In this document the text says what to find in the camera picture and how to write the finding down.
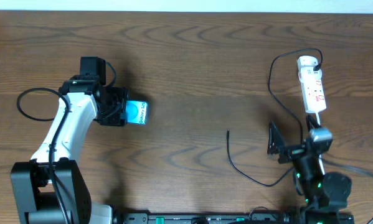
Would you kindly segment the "Galaxy S25 smartphone cyan screen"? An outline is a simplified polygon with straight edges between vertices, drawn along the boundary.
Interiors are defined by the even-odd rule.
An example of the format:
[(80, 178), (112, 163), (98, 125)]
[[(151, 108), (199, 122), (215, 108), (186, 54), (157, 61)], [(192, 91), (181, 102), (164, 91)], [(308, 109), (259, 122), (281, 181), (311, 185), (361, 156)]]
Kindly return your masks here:
[(145, 101), (127, 101), (126, 121), (131, 124), (145, 125), (148, 103)]

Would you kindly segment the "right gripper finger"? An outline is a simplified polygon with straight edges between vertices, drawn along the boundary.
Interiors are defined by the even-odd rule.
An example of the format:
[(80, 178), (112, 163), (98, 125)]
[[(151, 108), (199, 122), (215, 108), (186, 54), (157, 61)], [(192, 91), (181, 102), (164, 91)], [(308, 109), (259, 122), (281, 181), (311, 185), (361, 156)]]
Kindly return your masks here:
[(268, 138), (268, 147), (267, 147), (267, 154), (275, 155), (275, 154), (282, 154), (285, 150), (285, 143), (283, 137), (274, 124), (271, 121), (268, 125), (269, 127), (269, 138)]
[(317, 120), (311, 115), (306, 115), (306, 125), (307, 125), (308, 131), (312, 129), (320, 128), (320, 125), (318, 124)]

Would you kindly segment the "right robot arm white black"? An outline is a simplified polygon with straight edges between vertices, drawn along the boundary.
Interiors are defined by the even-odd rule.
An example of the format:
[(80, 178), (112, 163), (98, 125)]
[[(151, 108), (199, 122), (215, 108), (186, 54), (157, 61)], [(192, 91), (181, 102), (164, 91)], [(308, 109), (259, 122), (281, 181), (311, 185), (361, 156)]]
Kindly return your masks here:
[(278, 154), (280, 164), (292, 163), (306, 206), (288, 212), (289, 223), (342, 223), (351, 220), (339, 211), (347, 207), (352, 180), (339, 172), (323, 173), (320, 156), (329, 151), (333, 135), (311, 116), (306, 117), (308, 137), (298, 145), (286, 146), (273, 122), (269, 124), (268, 154)]

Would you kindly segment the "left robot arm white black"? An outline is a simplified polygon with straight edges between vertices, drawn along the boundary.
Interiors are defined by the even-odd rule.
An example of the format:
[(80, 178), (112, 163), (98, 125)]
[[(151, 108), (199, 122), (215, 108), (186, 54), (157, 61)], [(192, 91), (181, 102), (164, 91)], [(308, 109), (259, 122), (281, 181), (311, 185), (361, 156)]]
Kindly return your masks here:
[(121, 223), (112, 205), (93, 203), (78, 167), (92, 122), (126, 124), (128, 90), (76, 75), (53, 92), (59, 107), (46, 138), (10, 178), (21, 223)]

